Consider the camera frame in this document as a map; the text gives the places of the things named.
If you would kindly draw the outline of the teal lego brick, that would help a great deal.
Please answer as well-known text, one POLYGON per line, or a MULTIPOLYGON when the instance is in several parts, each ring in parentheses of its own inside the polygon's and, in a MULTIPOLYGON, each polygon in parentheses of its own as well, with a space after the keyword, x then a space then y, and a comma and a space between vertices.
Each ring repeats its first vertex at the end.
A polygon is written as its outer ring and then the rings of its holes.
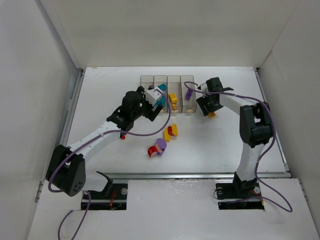
POLYGON ((158 86, 158 88, 159 88, 161 91, 166 91, 166 90, 167 90, 167 86, 166 86, 164 83, 160 84, 160 85, 158 86))

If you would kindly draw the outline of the yellow round patterned lego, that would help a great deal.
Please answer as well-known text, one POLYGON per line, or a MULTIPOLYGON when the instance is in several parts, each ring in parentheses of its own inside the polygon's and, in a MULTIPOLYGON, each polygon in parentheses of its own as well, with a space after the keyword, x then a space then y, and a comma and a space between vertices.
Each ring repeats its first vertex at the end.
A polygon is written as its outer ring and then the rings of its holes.
POLYGON ((178 98, 177 98, 177 96, 176 96, 174 93, 170 93, 170 94, 168 95, 168 97, 169 97, 169 100, 170 100, 172 109, 173 109, 174 111, 176 111, 176 110, 177 110, 177 103, 178 103, 178 98))

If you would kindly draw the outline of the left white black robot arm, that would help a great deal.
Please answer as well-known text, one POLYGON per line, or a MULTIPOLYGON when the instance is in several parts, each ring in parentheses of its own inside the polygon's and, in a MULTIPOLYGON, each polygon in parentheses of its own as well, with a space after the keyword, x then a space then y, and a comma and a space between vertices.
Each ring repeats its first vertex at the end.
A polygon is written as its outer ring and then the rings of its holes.
POLYGON ((74 144, 55 147, 45 175, 49 191, 70 197, 81 191, 108 195, 112 188, 111 178, 100 171, 87 173, 88 162, 108 144, 131 135, 130 130, 138 118, 154 121, 163 109, 157 103, 163 96, 158 87, 146 90, 139 86, 135 91, 128 91, 121 105, 95 131, 74 144))

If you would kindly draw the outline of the orange yellow lego piece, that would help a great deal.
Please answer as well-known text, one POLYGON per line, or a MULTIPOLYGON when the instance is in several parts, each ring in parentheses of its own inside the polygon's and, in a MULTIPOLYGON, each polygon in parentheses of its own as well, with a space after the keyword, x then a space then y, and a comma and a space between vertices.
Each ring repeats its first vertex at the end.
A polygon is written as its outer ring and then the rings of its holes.
POLYGON ((213 117, 215 117, 216 116, 216 114, 214 113, 214 112, 209 112, 208 113, 208 117, 209 118, 213 118, 213 117))

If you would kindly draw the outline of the purple lego brick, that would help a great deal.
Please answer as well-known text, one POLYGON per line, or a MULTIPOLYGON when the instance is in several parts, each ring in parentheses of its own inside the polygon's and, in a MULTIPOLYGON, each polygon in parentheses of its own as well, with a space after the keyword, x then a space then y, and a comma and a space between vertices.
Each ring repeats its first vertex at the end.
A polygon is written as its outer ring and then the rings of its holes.
POLYGON ((193 93, 194 93, 194 91, 193 91, 192 89, 188 89, 187 92, 186 92, 186 94, 185 94, 185 99, 186 99, 187 101, 190 101, 191 98, 192 98, 192 96, 193 96, 193 93))

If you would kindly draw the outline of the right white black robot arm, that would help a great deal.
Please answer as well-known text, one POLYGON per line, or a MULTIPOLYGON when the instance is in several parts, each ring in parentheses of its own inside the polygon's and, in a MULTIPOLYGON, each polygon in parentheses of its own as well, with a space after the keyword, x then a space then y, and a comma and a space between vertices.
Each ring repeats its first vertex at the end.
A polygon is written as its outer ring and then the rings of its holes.
POLYGON ((239 135, 242 140, 240 163, 232 182, 216 184, 217 198, 231 200, 258 196, 257 163, 265 145, 274 135, 269 105, 228 94, 232 88, 223 87, 219 77, 207 80, 196 89, 202 94, 196 102, 204 116, 214 114, 223 107, 239 116, 239 135))

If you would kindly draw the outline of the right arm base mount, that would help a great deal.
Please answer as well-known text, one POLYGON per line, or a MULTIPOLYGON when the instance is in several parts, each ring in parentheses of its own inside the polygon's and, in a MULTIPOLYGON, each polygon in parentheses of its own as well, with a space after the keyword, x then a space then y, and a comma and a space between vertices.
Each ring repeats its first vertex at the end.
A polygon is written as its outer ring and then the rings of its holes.
POLYGON ((234 174, 232 182, 217 182, 213 196, 219 210, 264 210, 261 189, 256 177, 241 181, 234 174))

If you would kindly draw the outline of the teal lego block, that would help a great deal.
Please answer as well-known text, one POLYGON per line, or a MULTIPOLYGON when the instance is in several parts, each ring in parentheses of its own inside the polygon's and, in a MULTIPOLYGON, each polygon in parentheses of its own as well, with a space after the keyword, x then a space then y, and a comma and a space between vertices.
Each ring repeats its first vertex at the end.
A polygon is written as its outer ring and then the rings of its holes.
POLYGON ((165 107, 167 105, 167 101, 164 97, 161 97, 159 100, 156 101, 155 105, 156 106, 161 105, 161 106, 165 107))

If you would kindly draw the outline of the yellow lego stack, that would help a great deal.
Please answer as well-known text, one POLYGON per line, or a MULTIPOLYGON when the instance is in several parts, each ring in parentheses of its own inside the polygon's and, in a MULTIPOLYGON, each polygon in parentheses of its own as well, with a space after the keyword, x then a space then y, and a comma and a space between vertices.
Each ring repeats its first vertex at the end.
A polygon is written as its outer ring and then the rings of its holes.
POLYGON ((179 135, 178 126, 176 123, 169 125, 164 128, 164 140, 170 142, 172 137, 177 137, 179 135))

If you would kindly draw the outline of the red purple lego stack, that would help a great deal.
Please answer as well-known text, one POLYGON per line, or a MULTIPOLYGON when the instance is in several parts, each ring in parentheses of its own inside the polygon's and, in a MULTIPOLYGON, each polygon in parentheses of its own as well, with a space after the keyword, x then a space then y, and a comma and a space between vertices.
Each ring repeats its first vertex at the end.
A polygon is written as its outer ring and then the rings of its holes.
POLYGON ((150 146, 147 150, 147 154, 150 158, 155 156, 162 156, 167 148, 167 142, 163 138, 158 138, 155 144, 150 146))

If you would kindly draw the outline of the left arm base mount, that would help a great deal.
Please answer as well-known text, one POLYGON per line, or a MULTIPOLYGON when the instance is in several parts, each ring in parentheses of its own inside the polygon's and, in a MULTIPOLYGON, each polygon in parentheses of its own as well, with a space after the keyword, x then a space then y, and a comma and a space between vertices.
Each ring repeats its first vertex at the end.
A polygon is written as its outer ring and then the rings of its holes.
POLYGON ((86 179, 81 210, 125 211, 127 209, 128 181, 113 179, 97 171, 86 179))

